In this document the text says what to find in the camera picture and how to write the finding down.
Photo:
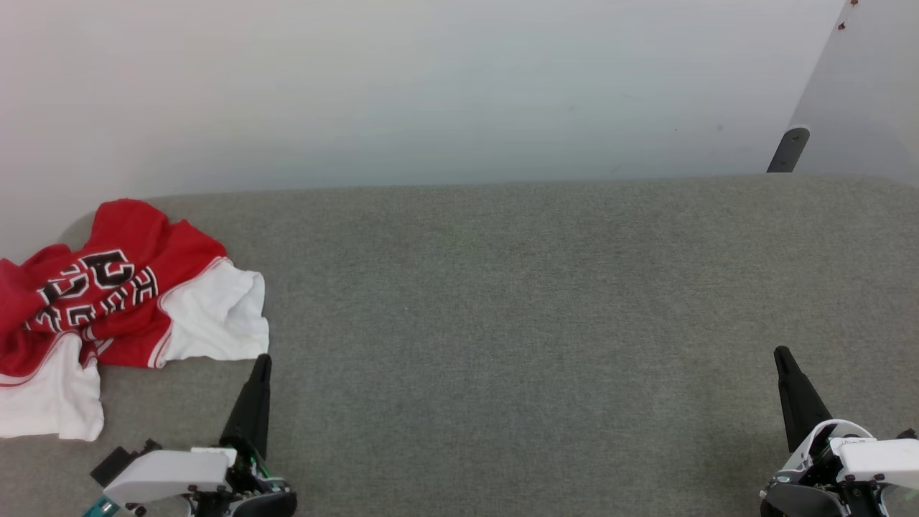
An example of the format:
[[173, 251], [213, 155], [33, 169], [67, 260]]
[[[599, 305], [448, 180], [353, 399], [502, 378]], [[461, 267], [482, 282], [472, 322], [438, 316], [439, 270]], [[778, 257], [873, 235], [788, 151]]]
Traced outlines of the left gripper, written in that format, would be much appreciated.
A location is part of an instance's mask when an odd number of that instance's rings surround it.
[[190, 487], [191, 516], [293, 516], [298, 496], [283, 477], [269, 473], [267, 438], [271, 406], [272, 359], [261, 354], [243, 384], [221, 432], [221, 447], [194, 447], [232, 457], [225, 481], [216, 490]]

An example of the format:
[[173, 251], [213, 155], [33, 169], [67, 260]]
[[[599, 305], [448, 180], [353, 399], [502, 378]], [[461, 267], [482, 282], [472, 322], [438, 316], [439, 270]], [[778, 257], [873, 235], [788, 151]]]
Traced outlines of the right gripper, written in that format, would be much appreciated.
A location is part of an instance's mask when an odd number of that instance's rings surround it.
[[884, 475], [858, 478], [841, 458], [848, 444], [876, 442], [866, 429], [833, 419], [792, 352], [773, 353], [790, 459], [760, 491], [762, 516], [887, 516]]

